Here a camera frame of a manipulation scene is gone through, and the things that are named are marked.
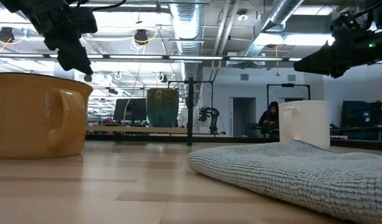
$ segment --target ceiling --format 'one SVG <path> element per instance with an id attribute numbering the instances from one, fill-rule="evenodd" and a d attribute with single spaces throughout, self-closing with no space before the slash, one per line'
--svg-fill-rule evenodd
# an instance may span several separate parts
<path id="1" fill-rule="evenodd" d="M 222 1 L 211 1 L 203 7 L 202 33 L 203 37 L 198 40 L 202 43 L 202 55 L 212 55 L 213 46 L 218 32 L 218 24 L 221 12 L 225 5 Z M 345 10 L 350 2 L 355 1 L 314 1 L 305 0 L 303 5 L 298 8 L 294 15 L 330 15 L 336 10 Z M 155 1 L 128 1 L 127 4 L 139 6 L 140 4 L 154 5 Z M 224 53 L 242 52 L 254 41 L 253 27 L 258 16 L 265 11 L 269 11 L 273 1 L 270 0 L 243 0 L 240 2 L 239 9 L 246 9 L 248 19 L 246 21 L 234 20 L 230 31 L 230 39 L 226 42 Z M 95 34 L 83 35 L 81 43 L 86 47 L 89 54 L 149 54 L 149 55 L 175 55 L 177 51 L 177 38 L 173 29 L 172 16 L 168 13 L 155 12 L 95 12 L 98 32 Z M 2 27 L 13 27 L 15 41 L 18 44 L 7 45 L 0 42 L 1 52 L 15 53 L 34 53 L 34 54 L 54 54 L 44 45 L 43 38 L 35 31 L 32 24 L 26 17 L 20 14 L 11 14 L 0 5 L 0 30 Z M 23 30 L 29 32 L 29 38 L 23 39 Z M 146 29 L 148 37 L 152 40 L 146 45 L 145 49 L 132 49 L 133 34 L 138 29 Z M 267 57 L 295 57 L 302 58 L 315 52 L 319 46 L 303 45 L 278 45 L 277 49 L 265 47 L 263 53 Z M 45 60 L 2 60 L 0 59 L 0 72 L 32 72 L 53 75 L 55 62 Z M 138 63 L 138 62 L 93 62 L 92 69 L 95 77 L 90 84 L 96 87 L 94 96 L 112 96 L 106 87 L 123 88 L 120 96 L 143 96 L 144 90 L 134 90 L 137 88 L 167 86 L 157 78 L 159 74 L 167 75 L 168 80 L 182 80 L 184 76 L 181 71 L 181 63 Z M 266 68 L 276 67 L 276 63 L 266 63 Z M 280 67 L 291 67 L 291 63 L 280 63 Z M 84 74 L 77 72 L 77 79 L 83 81 Z M 99 114 L 107 115 L 113 111 L 114 97 L 106 103 L 99 103 L 93 100 L 90 103 L 95 106 Z"/>

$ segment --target gray towel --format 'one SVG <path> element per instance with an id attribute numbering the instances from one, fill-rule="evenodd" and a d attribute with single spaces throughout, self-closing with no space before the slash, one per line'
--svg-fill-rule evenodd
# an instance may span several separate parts
<path id="1" fill-rule="evenodd" d="M 357 223 L 382 223 L 382 156 L 337 154 L 302 141 L 192 152 L 190 168 Z"/>

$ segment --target ventilation duct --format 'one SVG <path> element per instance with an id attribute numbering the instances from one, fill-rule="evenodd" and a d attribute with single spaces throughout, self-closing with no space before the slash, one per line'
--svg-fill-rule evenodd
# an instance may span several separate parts
<path id="1" fill-rule="evenodd" d="M 256 40 L 258 35 L 262 31 L 266 31 L 268 29 L 272 29 L 277 27 L 275 31 L 281 31 L 285 28 L 285 22 L 292 16 L 292 14 L 296 11 L 296 9 L 304 2 L 304 0 L 276 0 L 273 3 L 273 8 L 259 16 L 256 21 Z M 259 45 L 256 43 L 256 40 L 243 52 L 243 56 L 245 57 L 257 57 L 263 51 L 265 45 Z M 262 67 L 261 64 L 254 62 L 243 62 L 233 67 L 239 69 L 246 68 L 257 68 Z"/>
<path id="2" fill-rule="evenodd" d="M 199 55 L 201 53 L 201 43 L 190 40 L 199 39 L 201 36 L 202 5 L 201 4 L 170 4 L 170 11 L 173 15 L 173 29 L 178 39 L 187 40 L 177 42 L 177 49 L 181 55 Z M 185 80 L 194 77 L 202 80 L 201 63 L 183 63 L 182 76 Z M 194 104 L 199 99 L 201 84 L 194 88 Z"/>

